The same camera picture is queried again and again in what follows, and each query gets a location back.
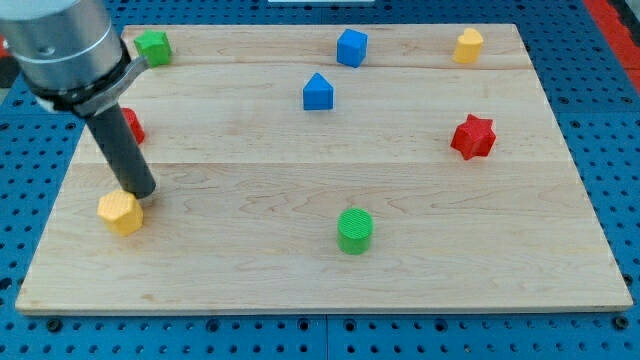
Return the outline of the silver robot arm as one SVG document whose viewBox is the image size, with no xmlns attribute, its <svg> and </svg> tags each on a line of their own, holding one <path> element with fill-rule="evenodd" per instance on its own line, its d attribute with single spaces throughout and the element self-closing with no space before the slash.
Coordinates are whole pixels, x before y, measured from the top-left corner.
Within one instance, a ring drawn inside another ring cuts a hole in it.
<svg viewBox="0 0 640 360">
<path fill-rule="evenodd" d="M 1 35 L 37 100 L 83 119 L 121 188 L 151 195 L 155 179 L 119 105 L 149 61 L 130 57 L 104 3 L 1 0 Z"/>
</svg>

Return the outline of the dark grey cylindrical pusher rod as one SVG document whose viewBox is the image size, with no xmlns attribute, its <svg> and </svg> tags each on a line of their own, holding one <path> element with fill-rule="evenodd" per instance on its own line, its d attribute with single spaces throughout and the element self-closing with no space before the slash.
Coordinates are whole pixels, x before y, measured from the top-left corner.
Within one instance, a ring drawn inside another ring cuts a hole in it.
<svg viewBox="0 0 640 360">
<path fill-rule="evenodd" d="M 121 107 L 107 108 L 88 118 L 86 125 L 121 188 L 136 199 L 150 196 L 156 182 Z"/>
</svg>

